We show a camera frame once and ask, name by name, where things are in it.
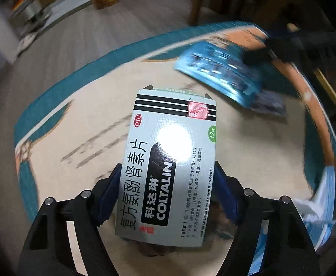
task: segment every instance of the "wooden floor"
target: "wooden floor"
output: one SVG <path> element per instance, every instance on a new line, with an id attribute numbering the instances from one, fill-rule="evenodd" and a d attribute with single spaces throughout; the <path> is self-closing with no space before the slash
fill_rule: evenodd
<path id="1" fill-rule="evenodd" d="M 187 27 L 191 0 L 120 0 L 93 6 L 45 32 L 0 74 L 0 246 L 16 269 L 30 227 L 14 162 L 13 127 L 44 91 L 75 70 L 121 46 Z M 228 20 L 207 8 L 200 24 Z"/>

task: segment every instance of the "table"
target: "table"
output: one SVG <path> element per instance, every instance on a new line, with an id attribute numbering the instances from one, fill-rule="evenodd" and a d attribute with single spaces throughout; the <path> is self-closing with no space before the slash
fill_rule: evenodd
<path id="1" fill-rule="evenodd" d="M 19 186 L 30 219 L 45 198 L 72 199 L 108 177 L 123 158 L 137 90 L 150 83 L 208 93 L 216 100 L 215 156 L 243 187 L 268 198 L 310 198 L 325 166 L 336 174 L 336 139 L 315 92 L 295 67 L 274 63 L 277 69 L 259 68 L 265 88 L 283 95 L 285 119 L 243 109 L 173 69 L 175 59 L 197 41 L 255 49 L 266 36 L 242 22 L 170 32 L 117 49 L 50 88 L 14 130 Z M 126 241 L 114 235 L 115 223 L 113 213 L 99 233 L 120 275 L 216 275 L 235 231 L 215 194 L 201 248 Z M 67 226 L 78 272 L 85 273 L 73 225 Z"/>

